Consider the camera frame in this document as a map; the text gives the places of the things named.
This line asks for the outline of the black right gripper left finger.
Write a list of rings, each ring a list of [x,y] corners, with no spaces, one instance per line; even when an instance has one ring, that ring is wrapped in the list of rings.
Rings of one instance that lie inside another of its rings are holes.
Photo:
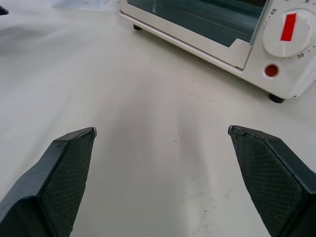
[[[0,202],[2,237],[70,236],[85,191],[95,127],[54,140]]]

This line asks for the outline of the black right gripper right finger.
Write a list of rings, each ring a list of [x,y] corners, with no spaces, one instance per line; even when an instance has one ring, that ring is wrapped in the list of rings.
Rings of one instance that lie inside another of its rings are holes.
[[[279,138],[228,129],[250,198],[272,237],[316,235],[316,174]]]

